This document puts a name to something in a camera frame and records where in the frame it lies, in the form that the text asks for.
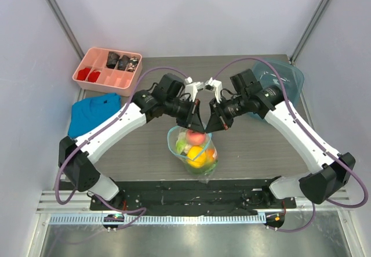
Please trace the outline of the pink peach toy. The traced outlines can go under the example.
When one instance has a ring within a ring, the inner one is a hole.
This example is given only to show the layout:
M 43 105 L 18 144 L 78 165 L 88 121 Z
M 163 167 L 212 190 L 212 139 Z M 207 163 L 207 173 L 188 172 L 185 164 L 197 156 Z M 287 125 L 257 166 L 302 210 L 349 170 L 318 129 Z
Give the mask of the pink peach toy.
M 185 138 L 188 144 L 192 146 L 200 146 L 204 144 L 206 140 L 206 134 L 200 133 L 192 130 L 187 130 L 185 133 Z

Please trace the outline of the clear zip top bag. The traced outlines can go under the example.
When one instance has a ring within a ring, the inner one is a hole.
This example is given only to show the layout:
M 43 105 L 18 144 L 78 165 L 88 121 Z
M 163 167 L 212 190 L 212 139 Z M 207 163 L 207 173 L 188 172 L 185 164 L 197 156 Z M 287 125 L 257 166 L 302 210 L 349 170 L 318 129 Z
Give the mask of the clear zip top bag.
M 174 126 L 167 134 L 167 143 L 169 151 L 190 175 L 202 183 L 210 181 L 219 161 L 211 133 Z

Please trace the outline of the orange green mango toy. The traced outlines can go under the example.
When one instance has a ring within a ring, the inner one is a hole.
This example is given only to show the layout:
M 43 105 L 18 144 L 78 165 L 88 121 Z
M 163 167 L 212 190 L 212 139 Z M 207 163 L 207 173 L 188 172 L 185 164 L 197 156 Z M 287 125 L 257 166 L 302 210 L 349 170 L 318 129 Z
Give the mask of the orange green mango toy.
M 207 162 L 215 162 L 217 160 L 216 149 L 206 149 L 205 153 Z

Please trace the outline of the yellow pear toy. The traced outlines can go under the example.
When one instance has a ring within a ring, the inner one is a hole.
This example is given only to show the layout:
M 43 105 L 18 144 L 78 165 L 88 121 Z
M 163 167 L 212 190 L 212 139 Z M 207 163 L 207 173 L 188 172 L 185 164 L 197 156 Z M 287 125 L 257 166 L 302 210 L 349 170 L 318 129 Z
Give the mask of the yellow pear toy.
M 200 146 L 192 146 L 187 154 L 187 163 L 193 167 L 202 167 L 206 164 L 206 153 Z

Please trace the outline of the green lettuce toy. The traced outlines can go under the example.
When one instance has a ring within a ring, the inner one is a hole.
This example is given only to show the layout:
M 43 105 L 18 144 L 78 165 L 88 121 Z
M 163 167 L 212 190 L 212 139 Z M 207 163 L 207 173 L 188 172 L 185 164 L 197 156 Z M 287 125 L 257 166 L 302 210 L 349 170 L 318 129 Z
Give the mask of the green lettuce toy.
M 198 167 L 198 168 L 193 167 L 190 164 L 185 164 L 186 170 L 190 174 L 196 175 L 196 176 L 210 175 L 211 173 L 213 173 L 216 167 L 217 167 L 217 162 L 207 163 L 204 166 Z

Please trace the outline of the white cauliflower toy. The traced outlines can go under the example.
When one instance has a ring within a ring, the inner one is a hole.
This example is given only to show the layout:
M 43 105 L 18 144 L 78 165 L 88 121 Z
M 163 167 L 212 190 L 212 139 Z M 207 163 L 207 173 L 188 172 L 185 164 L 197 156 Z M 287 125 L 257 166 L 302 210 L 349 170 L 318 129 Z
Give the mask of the white cauliflower toy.
M 175 144 L 176 153 L 187 155 L 191 147 L 192 145 L 187 141 L 186 132 L 180 132 Z

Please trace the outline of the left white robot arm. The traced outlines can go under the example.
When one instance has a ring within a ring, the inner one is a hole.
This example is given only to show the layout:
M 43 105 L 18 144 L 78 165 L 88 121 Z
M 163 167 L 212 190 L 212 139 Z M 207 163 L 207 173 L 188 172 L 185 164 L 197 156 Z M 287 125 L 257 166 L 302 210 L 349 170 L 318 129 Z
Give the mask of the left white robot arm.
M 95 168 L 95 163 L 116 142 L 154 118 L 168 115 L 178 126 L 203 133 L 197 93 L 203 82 L 181 79 L 168 73 L 152 90 L 137 91 L 113 116 L 88 133 L 72 139 L 65 137 L 59 148 L 59 174 L 65 174 L 74 188 L 89 191 L 103 199 L 109 209 L 119 209 L 123 195 L 117 184 Z

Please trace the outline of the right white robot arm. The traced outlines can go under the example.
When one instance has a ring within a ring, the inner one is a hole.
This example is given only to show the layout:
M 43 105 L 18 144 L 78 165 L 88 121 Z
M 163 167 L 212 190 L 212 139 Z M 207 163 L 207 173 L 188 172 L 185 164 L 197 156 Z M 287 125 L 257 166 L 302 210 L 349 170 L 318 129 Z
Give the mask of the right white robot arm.
M 275 179 L 261 194 L 264 205 L 273 208 L 291 196 L 305 196 L 314 204 L 321 204 L 348 182 L 349 170 L 355 166 L 353 155 L 340 154 L 321 139 L 291 102 L 285 102 L 278 86 L 262 87 L 250 69 L 233 75 L 230 80 L 236 91 L 230 99 L 222 97 L 220 81 L 211 78 L 206 83 L 205 88 L 215 95 L 209 103 L 206 132 L 228 130 L 235 117 L 257 114 L 285 137 L 308 169 L 307 174 Z

